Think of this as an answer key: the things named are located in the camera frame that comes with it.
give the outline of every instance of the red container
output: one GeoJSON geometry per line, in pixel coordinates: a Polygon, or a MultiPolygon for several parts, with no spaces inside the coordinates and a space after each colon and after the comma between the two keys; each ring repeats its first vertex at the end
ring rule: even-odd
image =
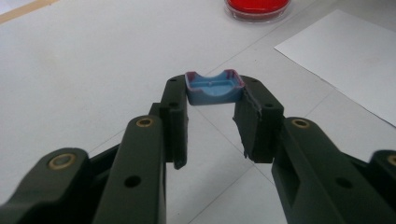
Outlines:
{"type": "Polygon", "coordinates": [[[233,17],[240,21],[271,21],[283,15],[290,0],[225,0],[233,17]]]}

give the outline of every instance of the mounting hole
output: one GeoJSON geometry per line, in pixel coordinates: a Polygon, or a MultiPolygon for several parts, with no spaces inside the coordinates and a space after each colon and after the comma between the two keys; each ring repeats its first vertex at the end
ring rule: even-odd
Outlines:
{"type": "Polygon", "coordinates": [[[173,102],[173,103],[170,103],[169,106],[171,106],[171,107],[178,107],[178,103],[173,102]]]}
{"type": "Polygon", "coordinates": [[[291,121],[291,123],[293,123],[294,126],[296,126],[298,128],[308,128],[309,127],[309,123],[303,119],[294,119],[291,121]]]}
{"type": "Polygon", "coordinates": [[[343,187],[344,189],[352,189],[352,188],[353,188],[352,183],[350,183],[349,180],[347,180],[347,179],[345,179],[345,178],[343,178],[343,177],[337,177],[337,178],[335,178],[335,182],[336,182],[339,186],[343,187]]]}
{"type": "Polygon", "coordinates": [[[394,166],[396,166],[396,155],[388,156],[388,162],[394,166]]]}
{"type": "Polygon", "coordinates": [[[49,168],[51,170],[62,170],[69,167],[76,161],[76,155],[73,153],[64,153],[52,158],[49,161],[49,168]]]}
{"type": "Polygon", "coordinates": [[[136,125],[141,128],[147,128],[147,127],[151,126],[152,123],[154,123],[153,119],[144,118],[144,119],[138,120],[136,125]]]}
{"type": "Polygon", "coordinates": [[[125,187],[132,189],[132,188],[138,186],[140,184],[140,182],[142,182],[142,179],[140,179],[140,177],[137,175],[133,175],[133,176],[129,176],[128,178],[125,179],[124,185],[125,185],[125,187]]]}

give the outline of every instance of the brass insert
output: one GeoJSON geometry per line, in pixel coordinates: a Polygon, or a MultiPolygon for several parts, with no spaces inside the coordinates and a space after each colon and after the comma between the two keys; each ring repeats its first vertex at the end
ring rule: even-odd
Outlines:
{"type": "Polygon", "coordinates": [[[303,129],[309,128],[309,123],[303,119],[294,119],[291,121],[291,123],[298,128],[303,128],[303,129]]]}
{"type": "Polygon", "coordinates": [[[62,170],[69,167],[76,161],[76,155],[72,153],[64,153],[52,158],[49,161],[49,168],[51,170],[62,170]]]}
{"type": "Polygon", "coordinates": [[[396,155],[388,156],[388,162],[394,166],[396,166],[396,155]]]}
{"type": "Polygon", "coordinates": [[[154,123],[153,119],[143,118],[143,119],[138,120],[136,125],[141,128],[147,128],[147,127],[151,126],[152,123],[154,123]]]}

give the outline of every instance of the white paper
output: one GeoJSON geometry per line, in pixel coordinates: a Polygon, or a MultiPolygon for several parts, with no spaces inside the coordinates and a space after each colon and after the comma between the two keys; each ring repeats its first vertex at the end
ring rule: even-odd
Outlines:
{"type": "Polygon", "coordinates": [[[276,49],[396,126],[396,33],[335,10],[276,49]]]}

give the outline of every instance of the table surface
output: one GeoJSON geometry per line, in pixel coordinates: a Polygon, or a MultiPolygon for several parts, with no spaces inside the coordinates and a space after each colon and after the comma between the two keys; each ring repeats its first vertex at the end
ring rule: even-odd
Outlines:
{"type": "MultiPolygon", "coordinates": [[[[60,1],[1,24],[0,203],[52,150],[119,143],[187,71],[259,79],[287,117],[312,119],[361,160],[396,149],[395,127],[274,49],[336,9],[396,31],[390,0],[292,0],[270,23],[236,21],[220,0],[60,1]]],[[[243,157],[233,105],[188,109],[188,163],[167,165],[167,223],[286,223],[271,164],[243,157]]]]}

